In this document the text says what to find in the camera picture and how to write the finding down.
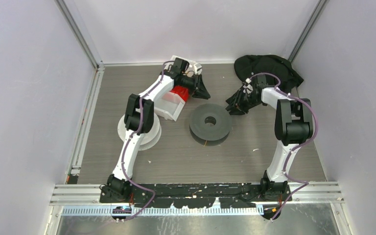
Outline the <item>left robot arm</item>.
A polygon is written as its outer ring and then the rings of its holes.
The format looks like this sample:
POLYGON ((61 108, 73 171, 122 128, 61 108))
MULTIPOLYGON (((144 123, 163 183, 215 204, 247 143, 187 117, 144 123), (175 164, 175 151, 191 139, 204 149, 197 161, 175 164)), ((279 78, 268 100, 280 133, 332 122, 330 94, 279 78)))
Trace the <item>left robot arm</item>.
POLYGON ((202 65, 173 56, 163 63, 158 78, 145 91, 130 94, 124 114, 125 137, 119 160, 102 187, 102 194, 120 203, 131 195, 133 166, 143 139, 153 132, 155 103, 176 86, 187 88, 194 98, 209 99, 202 75, 202 65))

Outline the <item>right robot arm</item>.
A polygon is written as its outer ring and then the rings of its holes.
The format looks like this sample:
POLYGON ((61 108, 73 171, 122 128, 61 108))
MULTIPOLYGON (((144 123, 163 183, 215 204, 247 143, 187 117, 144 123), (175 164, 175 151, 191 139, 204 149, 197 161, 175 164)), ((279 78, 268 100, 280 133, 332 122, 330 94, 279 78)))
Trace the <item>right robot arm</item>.
POLYGON ((316 123, 309 99, 300 99, 278 87, 244 84, 226 103, 230 115, 244 115, 252 107, 267 105, 275 109, 274 133, 277 147, 268 169, 260 180, 260 195, 266 201, 286 193, 288 174, 296 153, 313 140, 316 123))

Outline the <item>black perforated spool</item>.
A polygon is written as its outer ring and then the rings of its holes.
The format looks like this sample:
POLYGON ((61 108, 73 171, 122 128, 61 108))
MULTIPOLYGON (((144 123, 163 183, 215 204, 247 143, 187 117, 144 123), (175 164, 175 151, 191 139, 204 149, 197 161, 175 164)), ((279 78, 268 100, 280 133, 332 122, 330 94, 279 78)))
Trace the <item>black perforated spool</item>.
POLYGON ((215 146, 225 141, 233 127, 232 118, 220 105, 207 103, 195 108, 189 119, 189 131, 203 146, 215 146))

